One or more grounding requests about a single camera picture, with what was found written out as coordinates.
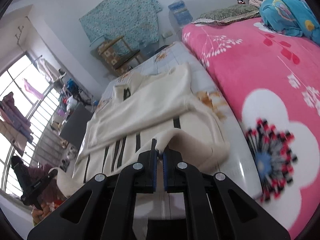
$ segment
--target green pillow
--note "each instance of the green pillow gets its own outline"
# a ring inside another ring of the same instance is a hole
[[[211,23],[229,25],[234,22],[260,17],[259,8],[249,4],[235,4],[200,15],[193,23]]]

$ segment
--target beige sweater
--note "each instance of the beige sweater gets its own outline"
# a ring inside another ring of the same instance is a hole
[[[65,196],[97,173],[109,176],[136,162],[150,150],[152,138],[160,153],[169,144],[202,172],[212,172],[228,156],[219,119],[191,92],[189,64],[156,76],[130,75],[128,84],[115,86],[110,102],[88,122],[73,178],[59,170],[57,185]]]

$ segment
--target triangular cutout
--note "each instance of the triangular cutout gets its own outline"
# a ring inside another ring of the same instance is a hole
[[[84,192],[72,204],[69,205],[69,207],[61,214],[61,217],[69,220],[72,223],[79,223],[91,194],[91,190]]]
[[[242,223],[248,222],[258,216],[257,212],[250,207],[247,202],[245,202],[234,190],[229,189],[228,193]]]

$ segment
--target teal blanket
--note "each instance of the teal blanket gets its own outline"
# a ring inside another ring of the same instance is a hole
[[[132,49],[138,49],[140,43],[159,40],[161,10],[157,0],[103,0],[79,21],[91,43],[102,36],[113,40],[124,35]],[[128,52],[121,41],[117,45],[120,54]]]
[[[320,45],[320,26],[305,0],[265,0],[260,7],[263,22],[288,36],[306,36]]]

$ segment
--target silver screw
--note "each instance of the silver screw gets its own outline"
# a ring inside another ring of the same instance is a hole
[[[140,169],[142,169],[143,165],[142,165],[142,163],[135,163],[134,165],[132,165],[132,167],[135,170],[140,170]]]
[[[187,167],[188,167],[188,165],[184,162],[178,163],[178,168],[180,168],[180,169],[185,169]]]
[[[217,173],[216,174],[216,179],[217,180],[224,180],[226,176],[223,173]]]
[[[97,174],[94,179],[98,182],[103,181],[105,179],[106,176],[104,176],[103,174]]]

